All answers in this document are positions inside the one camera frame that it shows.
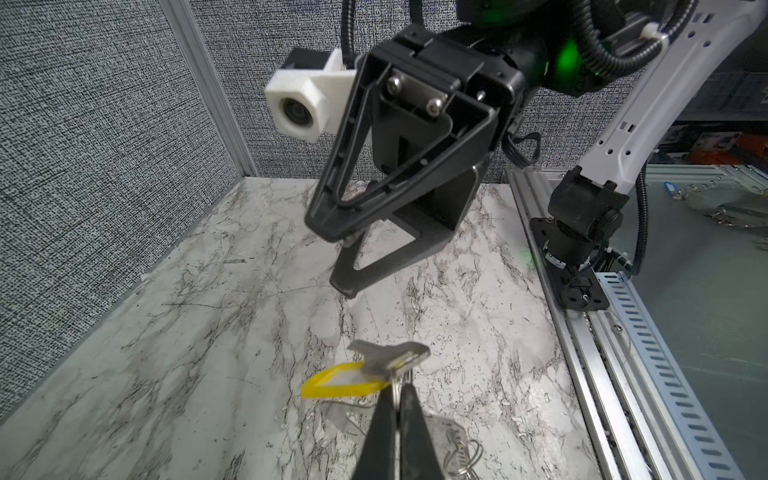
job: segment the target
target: orange object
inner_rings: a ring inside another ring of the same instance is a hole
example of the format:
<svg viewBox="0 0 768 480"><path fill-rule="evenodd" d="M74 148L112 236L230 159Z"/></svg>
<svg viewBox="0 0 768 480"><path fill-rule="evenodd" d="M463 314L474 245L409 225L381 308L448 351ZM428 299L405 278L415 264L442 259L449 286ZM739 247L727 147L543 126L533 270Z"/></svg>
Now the orange object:
<svg viewBox="0 0 768 480"><path fill-rule="evenodd" d="M742 134L736 140L736 145L764 160L768 160L768 137L765 135Z"/></svg>
<svg viewBox="0 0 768 480"><path fill-rule="evenodd" d="M688 162L697 165L741 165L738 158L726 151L693 150Z"/></svg>

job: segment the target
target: black plastic housing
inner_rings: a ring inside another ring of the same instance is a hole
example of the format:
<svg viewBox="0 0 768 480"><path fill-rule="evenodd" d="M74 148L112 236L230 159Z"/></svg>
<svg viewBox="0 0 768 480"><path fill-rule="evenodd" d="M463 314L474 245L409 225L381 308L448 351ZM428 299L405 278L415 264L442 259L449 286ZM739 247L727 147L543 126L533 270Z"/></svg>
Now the black plastic housing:
<svg viewBox="0 0 768 480"><path fill-rule="evenodd" d="M407 77L445 101L431 115L387 81ZM530 88L502 54L487 55L411 25L371 50L359 66L333 151L305 216L324 240L346 240L331 284L347 297L440 251L452 238L509 122ZM344 197L371 131L373 162L386 174ZM370 225L390 219L415 240L357 270Z"/></svg>

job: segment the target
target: gray fabric wall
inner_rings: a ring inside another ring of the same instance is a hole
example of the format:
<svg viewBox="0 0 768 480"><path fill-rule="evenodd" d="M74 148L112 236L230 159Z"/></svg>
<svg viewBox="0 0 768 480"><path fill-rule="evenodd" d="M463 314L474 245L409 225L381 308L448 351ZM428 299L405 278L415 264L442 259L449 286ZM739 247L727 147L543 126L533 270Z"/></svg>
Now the gray fabric wall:
<svg viewBox="0 0 768 480"><path fill-rule="evenodd" d="M2 417L238 174L155 0L0 31Z"/></svg>
<svg viewBox="0 0 768 480"><path fill-rule="evenodd" d="M224 90L259 173L265 177L319 177L333 144L323 135L308 144L278 133L263 89L293 47L329 51L339 45L341 0L190 0ZM454 2L425 0L426 27L442 31L458 23ZM358 51L391 38L408 24L407 0L358 0ZM614 82L579 99L541 90L531 100L522 131L543 135L542 161L573 164L596 141L629 93L634 78ZM498 152L486 181L501 180ZM370 151L361 153L359 178L376 174Z"/></svg>

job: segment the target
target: green light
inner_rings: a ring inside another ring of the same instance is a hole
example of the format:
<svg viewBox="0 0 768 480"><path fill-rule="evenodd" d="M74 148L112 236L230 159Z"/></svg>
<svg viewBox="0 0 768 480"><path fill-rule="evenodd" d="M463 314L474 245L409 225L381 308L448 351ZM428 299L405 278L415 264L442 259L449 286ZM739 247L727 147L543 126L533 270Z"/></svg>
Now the green light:
<svg viewBox="0 0 768 480"><path fill-rule="evenodd" d="M524 248L521 253L521 258L524 260L525 265L529 266L530 268L536 268L536 259L533 257L531 249Z"/></svg>
<svg viewBox="0 0 768 480"><path fill-rule="evenodd" d="M555 72L559 84L569 84L576 76L579 65L578 48L573 39L568 40L558 57L557 70Z"/></svg>
<svg viewBox="0 0 768 480"><path fill-rule="evenodd" d="M485 25L497 25L505 20L505 16L500 9L487 10L483 12L483 22Z"/></svg>

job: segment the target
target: perforated metal rail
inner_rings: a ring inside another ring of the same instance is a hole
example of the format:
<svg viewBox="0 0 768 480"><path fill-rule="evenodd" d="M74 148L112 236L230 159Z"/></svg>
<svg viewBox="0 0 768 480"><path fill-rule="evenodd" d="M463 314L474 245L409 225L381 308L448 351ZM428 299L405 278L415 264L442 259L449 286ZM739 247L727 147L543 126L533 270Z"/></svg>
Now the perforated metal rail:
<svg viewBox="0 0 768 480"><path fill-rule="evenodd" d="M631 281L621 273L596 275L702 476L706 480L743 480Z"/></svg>

